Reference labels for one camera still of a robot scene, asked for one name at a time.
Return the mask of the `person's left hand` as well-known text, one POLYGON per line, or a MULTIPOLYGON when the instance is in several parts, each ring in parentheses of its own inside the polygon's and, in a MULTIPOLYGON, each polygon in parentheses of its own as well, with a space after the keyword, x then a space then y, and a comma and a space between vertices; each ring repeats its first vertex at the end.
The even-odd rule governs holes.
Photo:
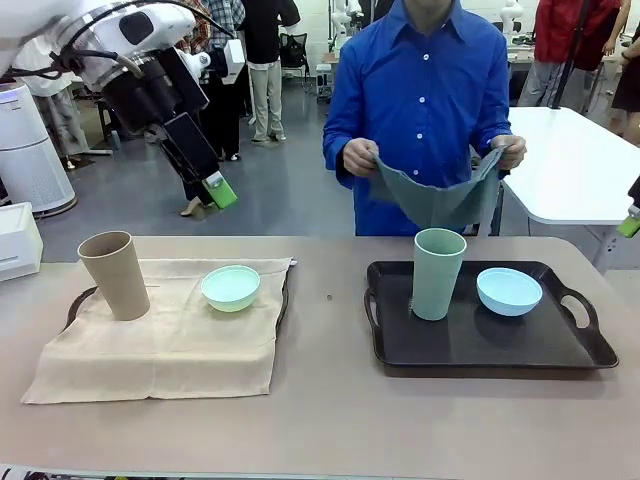
POLYGON ((503 155, 499 162, 500 169, 511 171, 524 160, 527 152, 526 141, 516 135, 498 135, 491 140, 491 148, 503 148, 503 155))

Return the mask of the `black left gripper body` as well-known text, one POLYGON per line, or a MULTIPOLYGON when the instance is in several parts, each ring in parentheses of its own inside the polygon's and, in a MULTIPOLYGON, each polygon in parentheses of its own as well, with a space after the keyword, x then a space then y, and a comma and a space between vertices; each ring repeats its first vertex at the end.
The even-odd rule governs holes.
POLYGON ((124 72, 104 86, 102 97, 128 131, 139 133, 152 125, 163 125, 208 104, 185 57, 175 48, 153 51, 140 65, 140 78, 124 72))

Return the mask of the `person's right hand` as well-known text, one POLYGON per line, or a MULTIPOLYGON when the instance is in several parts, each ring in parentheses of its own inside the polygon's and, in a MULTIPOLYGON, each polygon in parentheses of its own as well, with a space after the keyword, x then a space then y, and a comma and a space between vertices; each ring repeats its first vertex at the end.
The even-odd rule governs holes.
POLYGON ((375 158, 379 154, 377 144, 369 139, 355 138, 343 149, 344 168, 357 177, 369 177, 377 170, 375 158))

